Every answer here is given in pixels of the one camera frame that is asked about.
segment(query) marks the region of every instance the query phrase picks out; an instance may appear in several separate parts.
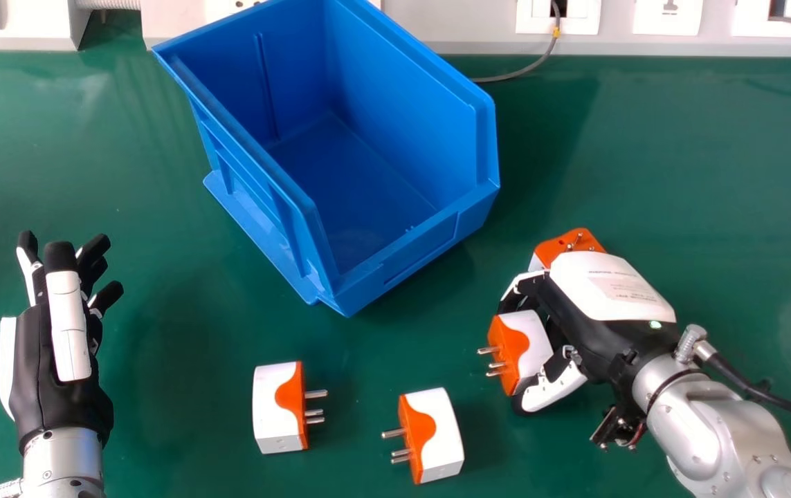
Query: robotic hand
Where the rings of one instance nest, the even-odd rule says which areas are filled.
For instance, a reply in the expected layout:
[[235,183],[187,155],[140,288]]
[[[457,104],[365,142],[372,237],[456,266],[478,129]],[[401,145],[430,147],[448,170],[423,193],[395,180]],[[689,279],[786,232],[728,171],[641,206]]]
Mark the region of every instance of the robotic hand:
[[537,412],[585,382],[607,382],[616,403],[590,438],[602,450],[616,443],[635,451],[649,431],[697,497],[791,498],[791,451],[777,420],[700,365],[755,399],[790,411],[791,402],[743,378],[702,327],[680,335],[669,303],[588,230],[537,246],[497,313],[489,346],[478,353],[493,354],[487,376],[502,381],[519,414]]
[[100,321],[123,289],[107,284],[107,236],[75,251],[72,243],[44,246],[19,234],[17,261],[29,307],[0,323],[0,398],[16,423],[23,477],[0,485],[0,498],[105,498],[102,450],[113,428],[113,403],[99,385]]

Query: green table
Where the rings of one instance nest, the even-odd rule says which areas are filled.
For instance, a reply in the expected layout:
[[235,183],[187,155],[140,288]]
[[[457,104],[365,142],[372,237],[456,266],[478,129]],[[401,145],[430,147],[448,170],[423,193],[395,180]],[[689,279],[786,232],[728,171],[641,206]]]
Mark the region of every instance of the green table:
[[[511,413],[475,355],[535,243],[588,226],[791,397],[791,60],[557,57],[492,85],[502,193],[479,233],[351,319],[306,306],[201,185],[186,100],[134,18],[78,54],[0,53],[0,315],[26,305],[13,245],[113,239],[125,299],[105,320],[111,497],[687,496],[652,439],[588,443],[611,400],[586,387]],[[455,59],[471,75],[526,57]],[[254,365],[301,359],[331,396],[312,450],[260,456]],[[443,385],[464,471],[427,486],[392,466],[398,394]],[[778,413],[791,441],[791,415]],[[0,481],[19,476],[0,406]]]

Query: metal screw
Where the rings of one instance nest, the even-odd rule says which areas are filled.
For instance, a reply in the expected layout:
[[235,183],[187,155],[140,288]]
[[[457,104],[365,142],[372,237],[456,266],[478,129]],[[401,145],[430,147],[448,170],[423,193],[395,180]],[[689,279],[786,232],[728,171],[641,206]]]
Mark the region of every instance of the metal screw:
[[693,359],[693,345],[697,341],[704,340],[709,337],[709,332],[699,325],[690,324],[685,328],[684,333],[681,334],[681,340],[678,347],[675,348],[676,362],[687,365]]

